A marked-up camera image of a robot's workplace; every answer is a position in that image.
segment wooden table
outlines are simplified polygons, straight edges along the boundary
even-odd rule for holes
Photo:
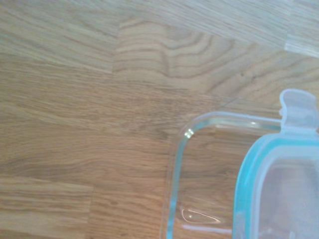
[[[222,2],[0,1],[1,239],[158,238],[182,126],[319,96],[314,0]]]

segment container lid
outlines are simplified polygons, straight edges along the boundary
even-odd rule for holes
[[[313,239],[319,235],[319,113],[308,92],[280,95],[281,131],[259,138],[241,165],[234,239]]]

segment wood plank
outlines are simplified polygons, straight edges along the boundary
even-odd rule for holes
[[[244,42],[283,48],[287,38],[292,0],[73,0],[90,9],[112,9]]]
[[[111,72],[119,17],[68,4],[0,3],[0,52]]]
[[[87,239],[159,237],[162,195],[97,190]]]
[[[162,192],[180,128],[231,100],[12,56],[0,65],[0,172],[15,176]]]
[[[319,2],[295,0],[285,49],[319,57]]]
[[[16,232],[57,239],[85,237],[92,187],[0,176],[0,191],[0,230],[9,238],[19,238]]]
[[[278,104],[285,88],[319,95],[319,59],[131,18],[114,72],[124,81]]]
[[[23,238],[23,239],[54,239],[52,237],[44,237],[44,236],[37,236],[28,233],[20,233],[16,231],[10,230],[0,230],[0,239],[15,239],[15,238]]]

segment glass food container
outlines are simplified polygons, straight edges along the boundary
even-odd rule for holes
[[[319,235],[316,98],[288,89],[276,107],[234,101],[180,132],[161,239]]]

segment lid clip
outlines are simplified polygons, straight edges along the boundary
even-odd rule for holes
[[[317,133],[319,113],[316,97],[307,91],[286,89],[280,94],[281,132]]]

